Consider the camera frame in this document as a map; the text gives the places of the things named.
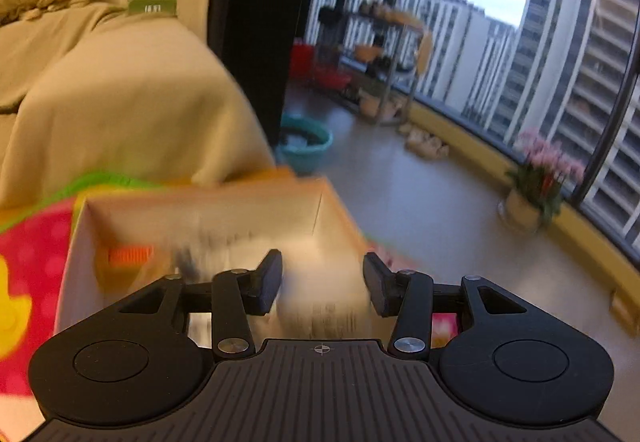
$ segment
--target red basket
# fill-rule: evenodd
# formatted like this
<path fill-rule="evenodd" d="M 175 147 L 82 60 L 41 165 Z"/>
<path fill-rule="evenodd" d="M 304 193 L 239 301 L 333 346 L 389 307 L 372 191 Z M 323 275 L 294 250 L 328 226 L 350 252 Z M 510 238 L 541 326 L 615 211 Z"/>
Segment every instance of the red basket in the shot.
<path fill-rule="evenodd" d="M 314 78 L 321 87 L 338 91 L 343 90 L 351 82 L 350 74 L 327 66 L 316 66 L 314 69 Z"/>

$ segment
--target plastic basin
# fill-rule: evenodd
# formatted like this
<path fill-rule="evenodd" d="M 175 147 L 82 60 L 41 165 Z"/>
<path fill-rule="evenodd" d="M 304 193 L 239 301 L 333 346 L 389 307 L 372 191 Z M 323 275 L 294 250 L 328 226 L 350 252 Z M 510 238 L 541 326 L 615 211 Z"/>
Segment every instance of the plastic basin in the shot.
<path fill-rule="evenodd" d="M 313 173 L 318 168 L 324 153 L 334 142 L 333 134 L 322 123 L 306 117 L 284 114 L 280 124 L 283 127 L 300 130 L 317 138 L 318 144 L 316 145 L 278 145 L 277 148 L 279 158 L 289 164 L 296 174 Z"/>

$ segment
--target flower pot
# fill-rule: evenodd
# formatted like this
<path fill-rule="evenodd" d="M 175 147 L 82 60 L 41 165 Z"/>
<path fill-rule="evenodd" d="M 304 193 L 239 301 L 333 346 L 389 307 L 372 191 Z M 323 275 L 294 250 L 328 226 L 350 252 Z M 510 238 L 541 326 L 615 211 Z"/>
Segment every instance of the flower pot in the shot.
<path fill-rule="evenodd" d="M 534 233 L 540 227 L 542 214 L 539 209 L 533 207 L 515 189 L 500 203 L 498 207 L 500 216 L 511 226 L 521 231 Z"/>

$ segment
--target crosshair marking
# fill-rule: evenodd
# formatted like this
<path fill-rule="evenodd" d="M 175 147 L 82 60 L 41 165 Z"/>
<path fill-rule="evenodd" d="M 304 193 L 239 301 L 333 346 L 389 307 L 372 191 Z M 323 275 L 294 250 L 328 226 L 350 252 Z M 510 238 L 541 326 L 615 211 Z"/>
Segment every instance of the crosshair marking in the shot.
<path fill-rule="evenodd" d="M 321 356 L 324 356 L 327 352 L 330 352 L 330 351 L 331 351 L 331 348 L 329 348 L 327 345 L 318 345 L 314 348 L 314 352 L 317 352 Z"/>

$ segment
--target potted plant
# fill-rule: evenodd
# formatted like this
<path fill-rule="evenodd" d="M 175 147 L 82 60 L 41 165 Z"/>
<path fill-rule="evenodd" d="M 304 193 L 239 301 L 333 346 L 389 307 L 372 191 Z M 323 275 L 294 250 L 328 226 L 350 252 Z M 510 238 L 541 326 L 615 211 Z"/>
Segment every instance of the potted plant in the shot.
<path fill-rule="evenodd" d="M 519 135 L 516 148 L 525 161 L 507 175 L 513 180 L 509 196 L 500 203 L 500 216 L 518 229 L 536 231 L 560 212 L 562 185 L 567 179 L 582 181 L 584 165 L 562 152 L 535 131 Z"/>

